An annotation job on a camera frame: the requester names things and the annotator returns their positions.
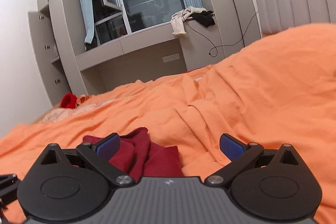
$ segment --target red object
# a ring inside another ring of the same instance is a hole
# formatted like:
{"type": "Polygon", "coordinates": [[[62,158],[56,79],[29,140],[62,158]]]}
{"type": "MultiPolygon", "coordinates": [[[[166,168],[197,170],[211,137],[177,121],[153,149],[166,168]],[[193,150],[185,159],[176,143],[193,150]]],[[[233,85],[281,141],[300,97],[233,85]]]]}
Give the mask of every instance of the red object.
{"type": "Polygon", "coordinates": [[[76,108],[76,101],[77,101],[76,95],[73,95],[72,93],[65,94],[61,101],[61,107],[76,108]]]}
{"type": "MultiPolygon", "coordinates": [[[[101,139],[85,136],[83,142],[94,144],[101,139]]],[[[163,147],[151,142],[145,127],[120,136],[120,149],[109,163],[128,173],[136,182],[141,176],[184,177],[177,146],[163,147]]]]}

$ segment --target dark red cloth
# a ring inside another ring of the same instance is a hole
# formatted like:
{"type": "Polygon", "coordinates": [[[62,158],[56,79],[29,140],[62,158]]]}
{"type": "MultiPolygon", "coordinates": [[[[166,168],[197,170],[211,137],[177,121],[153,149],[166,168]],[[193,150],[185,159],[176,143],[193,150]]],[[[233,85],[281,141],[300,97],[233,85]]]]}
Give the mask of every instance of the dark red cloth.
{"type": "MultiPolygon", "coordinates": [[[[83,142],[96,143],[101,139],[85,136],[83,142]]],[[[109,163],[128,173],[137,182],[141,176],[184,177],[177,146],[163,147],[151,142],[145,127],[120,136],[120,149],[109,163]]]]}
{"type": "Polygon", "coordinates": [[[72,93],[67,93],[64,95],[61,101],[61,107],[63,108],[75,108],[77,97],[72,93]]]}

